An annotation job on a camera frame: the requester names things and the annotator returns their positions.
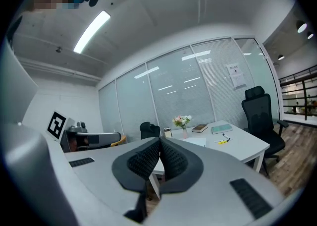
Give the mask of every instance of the wooden floor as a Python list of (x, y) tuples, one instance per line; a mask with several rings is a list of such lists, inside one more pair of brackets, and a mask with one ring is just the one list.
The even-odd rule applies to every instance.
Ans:
[[(274, 127), (278, 133), (279, 125)], [(317, 159), (317, 128), (302, 125), (289, 124), (283, 129), (282, 138), (285, 148), (277, 153), (280, 161), (266, 159), (269, 180), (287, 197), (295, 190), (305, 186)], [(266, 176), (264, 169), (260, 173)], [(150, 182), (148, 181), (148, 195), (151, 200), (147, 200), (148, 214), (159, 203)]]

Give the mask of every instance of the window blinds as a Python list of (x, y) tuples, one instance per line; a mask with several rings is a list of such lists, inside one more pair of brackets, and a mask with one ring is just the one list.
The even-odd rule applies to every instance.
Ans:
[(116, 82), (124, 133), (128, 142), (140, 140), (140, 125), (143, 122), (158, 124), (145, 65), (119, 77)]
[(172, 122), (178, 115), (192, 116), (187, 127), (214, 122), (208, 90), (189, 47), (156, 58), (147, 65), (149, 71), (158, 68), (149, 72), (149, 77), (161, 130), (179, 129)]
[(104, 132), (122, 133), (115, 81), (99, 90), (99, 108)]
[[(248, 126), (241, 102), (245, 99), (245, 90), (253, 88), (254, 82), (248, 66), (232, 39), (209, 41), (193, 45), (196, 53), (208, 52), (207, 55), (197, 55), (197, 60), (206, 78), (211, 92), (217, 120), (225, 120), (239, 128)], [(244, 73), (246, 86), (234, 89), (227, 64), (238, 63)]]

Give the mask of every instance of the yellow pen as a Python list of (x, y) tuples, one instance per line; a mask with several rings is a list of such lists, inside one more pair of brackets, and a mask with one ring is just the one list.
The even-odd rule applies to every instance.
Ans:
[(228, 141), (229, 141), (229, 140), (219, 141), (218, 144), (226, 143), (226, 142), (228, 142)]

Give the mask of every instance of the notebook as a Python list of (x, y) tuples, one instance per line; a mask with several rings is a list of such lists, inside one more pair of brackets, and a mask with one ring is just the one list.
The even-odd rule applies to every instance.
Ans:
[(225, 125), (218, 125), (218, 126), (213, 126), (211, 128), (212, 134), (216, 133), (224, 133), (232, 130), (232, 126), (230, 124), (225, 124)]

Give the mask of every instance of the chair backrest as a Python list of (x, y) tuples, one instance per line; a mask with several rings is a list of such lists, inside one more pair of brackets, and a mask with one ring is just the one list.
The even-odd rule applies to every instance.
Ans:
[(159, 137), (160, 127), (150, 122), (144, 122), (140, 125), (141, 140), (150, 137)]
[(246, 90), (242, 108), (248, 119), (250, 133), (264, 133), (274, 128), (271, 112), (271, 97), (261, 86)]

